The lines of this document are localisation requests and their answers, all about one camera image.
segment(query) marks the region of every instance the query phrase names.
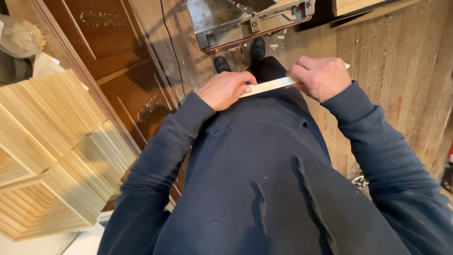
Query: man's left hand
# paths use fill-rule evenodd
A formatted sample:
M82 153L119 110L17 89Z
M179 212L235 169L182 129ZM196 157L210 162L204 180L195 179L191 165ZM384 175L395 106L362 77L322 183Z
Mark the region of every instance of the man's left hand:
M222 72L214 75L197 95L215 111L223 111L237 102L239 96L251 91L246 82L258 84L250 72Z

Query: black sneaker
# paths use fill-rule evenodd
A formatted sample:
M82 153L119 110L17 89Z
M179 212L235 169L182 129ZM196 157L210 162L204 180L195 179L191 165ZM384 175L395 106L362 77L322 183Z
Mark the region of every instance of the black sneaker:
M266 56L266 43L264 39L258 37L255 39L250 46L250 55L252 62L263 60Z
M218 74L224 71L231 72L227 59L222 56L218 56L214 59L214 67L216 68Z

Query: sweatshirt cuff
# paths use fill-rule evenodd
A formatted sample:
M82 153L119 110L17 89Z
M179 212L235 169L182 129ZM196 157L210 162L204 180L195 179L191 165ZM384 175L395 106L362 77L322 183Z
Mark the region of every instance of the sweatshirt cuff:
M356 80L321 105L337 118L338 124L355 122L366 116L375 107Z
M201 125L215 113L196 93L191 93L173 114L173 119L190 133L197 134Z

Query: electrical cable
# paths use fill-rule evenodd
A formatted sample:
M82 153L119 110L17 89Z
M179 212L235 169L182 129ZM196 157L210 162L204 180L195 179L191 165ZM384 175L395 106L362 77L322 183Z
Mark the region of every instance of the electrical cable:
M179 65L179 60L178 60L178 56L176 55L176 50L174 50L173 39L171 37L169 28L167 26L167 22L165 22L164 5L162 4L162 0L160 0L160 8L162 10L162 20L164 21L165 28L167 30L167 33L169 34L171 47L173 49L174 57L176 58L176 63L178 64L179 77L181 78L181 87L183 88L183 94L184 94L184 97L186 98L187 96L186 96L186 92L184 91L183 73L181 72L181 66Z

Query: wooden floor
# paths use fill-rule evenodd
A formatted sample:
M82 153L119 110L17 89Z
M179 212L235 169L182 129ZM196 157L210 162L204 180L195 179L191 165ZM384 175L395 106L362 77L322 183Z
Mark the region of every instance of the wooden floor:
M130 2L169 83L182 99L178 66L162 22L159 0ZM351 64L352 79L358 80L373 103L384 108L387 121L405 135L428 170L437 176L448 149L439 146L448 147L448 141L443 139L447 139L444 131L453 103L453 11L446 27L453 6L449 9L449 5L449 0L424 0L344 28L330 29L324 25L298 33L289 28L286 34L280 31L265 39L268 45L279 45L276 49L268 48L267 55L275 56L287 69L302 55L336 56ZM250 63L247 47L211 56L202 53L193 35L185 0L164 1L164 10L181 64L185 93L201 88L215 74L212 63L216 55L224 55L233 71ZM350 152L349 141L337 128L336 119L317 102L307 101L326 140L333 167L349 178L355 176L359 166Z

